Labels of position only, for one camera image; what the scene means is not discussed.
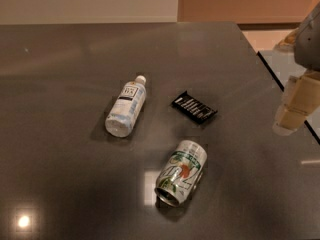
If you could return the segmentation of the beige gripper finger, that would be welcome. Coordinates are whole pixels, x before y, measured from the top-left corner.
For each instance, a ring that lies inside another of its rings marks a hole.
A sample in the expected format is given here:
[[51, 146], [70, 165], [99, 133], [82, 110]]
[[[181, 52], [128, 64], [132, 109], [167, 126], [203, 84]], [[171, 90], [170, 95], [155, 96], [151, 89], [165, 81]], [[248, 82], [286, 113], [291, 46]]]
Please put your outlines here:
[[306, 70], [303, 75], [290, 76], [275, 115], [273, 131], [280, 136], [296, 132], [320, 106], [320, 72]]

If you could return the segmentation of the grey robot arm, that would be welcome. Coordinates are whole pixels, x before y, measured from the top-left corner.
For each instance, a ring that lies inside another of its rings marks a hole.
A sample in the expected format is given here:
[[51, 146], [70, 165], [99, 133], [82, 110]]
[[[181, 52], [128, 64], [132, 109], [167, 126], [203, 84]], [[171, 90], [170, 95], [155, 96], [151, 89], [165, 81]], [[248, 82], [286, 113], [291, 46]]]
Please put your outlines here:
[[273, 130], [280, 136], [297, 131], [320, 106], [320, 3], [299, 25], [293, 44], [295, 62], [306, 69], [290, 76], [275, 115]]

